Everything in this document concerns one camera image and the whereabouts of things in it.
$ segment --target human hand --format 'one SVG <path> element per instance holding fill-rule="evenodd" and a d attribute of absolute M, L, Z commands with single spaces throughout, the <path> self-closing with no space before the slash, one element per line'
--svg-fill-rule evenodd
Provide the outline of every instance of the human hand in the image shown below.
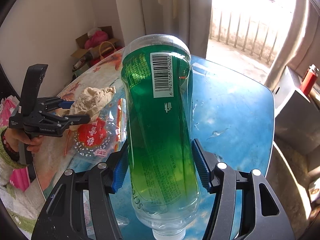
<path fill-rule="evenodd" d="M 11 128 L 7 128 L 7 130 L 4 132 L 4 136 L 7 143 L 15 152 L 19 151 L 18 145 L 20 141 L 25 144 L 29 144 L 29 146 L 27 147 L 28 151 L 30 151 L 31 153 L 37 153 L 39 152 L 41 144 L 44 140 L 43 136 L 35 137 L 30 140 L 30 138 L 24 131 Z"/>

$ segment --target yellow bag handle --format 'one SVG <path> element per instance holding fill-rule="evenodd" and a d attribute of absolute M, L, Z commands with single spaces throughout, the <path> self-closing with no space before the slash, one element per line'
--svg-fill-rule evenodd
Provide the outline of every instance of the yellow bag handle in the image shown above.
<path fill-rule="evenodd" d="M 104 51 L 101 51 L 101 46 L 102 46 L 102 44 L 104 44 L 104 43 L 110 43 L 110 44 L 111 44 L 111 46 L 112 46 L 113 49 L 114 49 L 113 53 L 115 53 L 115 52 L 117 51 L 116 48 L 115 48 L 115 46 L 114 46 L 110 41 L 104 41 L 104 42 L 102 42 L 102 43 L 99 45 L 100 60 L 103 60 L 103 59 L 104 59 L 104 57 L 102 56 L 102 54 L 105 53 L 106 51 L 108 51 L 109 49 L 111 49 L 111 47 L 108 47 L 108 48 L 106 48 Z"/>

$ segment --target barcode label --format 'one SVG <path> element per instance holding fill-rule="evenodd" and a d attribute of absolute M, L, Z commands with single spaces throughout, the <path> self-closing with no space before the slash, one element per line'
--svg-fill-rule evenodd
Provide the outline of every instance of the barcode label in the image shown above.
<path fill-rule="evenodd" d="M 172 56 L 169 53 L 150 53 L 153 98 L 173 97 Z"/>

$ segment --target plastic bottle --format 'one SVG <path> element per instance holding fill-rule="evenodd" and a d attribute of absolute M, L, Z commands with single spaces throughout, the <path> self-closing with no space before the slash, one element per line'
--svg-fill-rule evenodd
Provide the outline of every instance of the plastic bottle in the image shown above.
<path fill-rule="evenodd" d="M 157 240 L 181 240 L 200 203 L 191 153 L 192 68 L 178 38 L 153 34 L 124 50 L 132 206 Z"/>

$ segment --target bracelet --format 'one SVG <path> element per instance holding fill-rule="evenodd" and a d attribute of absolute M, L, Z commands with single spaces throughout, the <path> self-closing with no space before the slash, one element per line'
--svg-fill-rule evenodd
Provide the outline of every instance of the bracelet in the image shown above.
<path fill-rule="evenodd" d="M 7 129 L 5 129 L 2 134 L 1 134 L 1 141 L 4 147 L 4 150 L 6 151 L 6 153 L 8 154 L 8 156 L 15 162 L 17 162 L 19 160 L 19 153 L 15 152 L 14 150 L 12 150 L 11 146 L 9 145 L 9 143 L 7 142 L 7 140 L 5 139 L 5 131 Z"/>

